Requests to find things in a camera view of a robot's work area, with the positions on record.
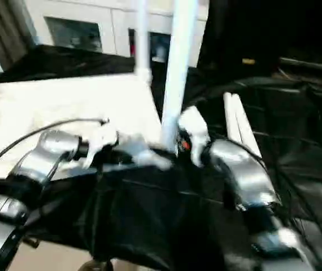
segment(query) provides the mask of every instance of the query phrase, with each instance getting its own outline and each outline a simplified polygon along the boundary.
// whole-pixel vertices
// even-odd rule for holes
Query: white pole
[[[162,112],[162,144],[172,152],[175,151],[197,8],[198,0],[175,0]]]
[[[234,101],[233,101],[232,94],[229,92],[225,92],[224,108],[225,108],[225,120],[227,123],[228,138],[241,144],[242,143],[241,136],[240,136],[239,126],[238,126],[238,121],[236,119],[236,110],[233,103]]]
[[[151,83],[149,32],[147,26],[147,0],[137,1],[136,67],[135,73],[148,84]]]
[[[258,143],[256,142],[256,139],[254,137],[253,130],[251,130],[249,120],[247,119],[244,106],[242,105],[239,95],[233,94],[232,99],[234,111],[236,113],[236,120],[239,125],[242,144],[246,146],[254,154],[258,155],[259,157],[262,157],[258,147]]]

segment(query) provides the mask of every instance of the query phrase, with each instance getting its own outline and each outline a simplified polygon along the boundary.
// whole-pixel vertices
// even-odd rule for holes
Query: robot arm
[[[252,246],[263,258],[262,270],[312,271],[298,235],[275,212],[281,202],[262,163],[231,141],[212,142],[206,123],[195,107],[184,112],[179,127],[181,141],[188,142],[191,161],[198,167],[214,167],[227,180]],[[180,145],[181,151],[185,151],[183,144]]]
[[[80,137],[48,130],[36,148],[0,180],[0,270],[6,270],[16,254],[24,236],[22,227],[59,163],[85,158],[88,152],[88,143]]]

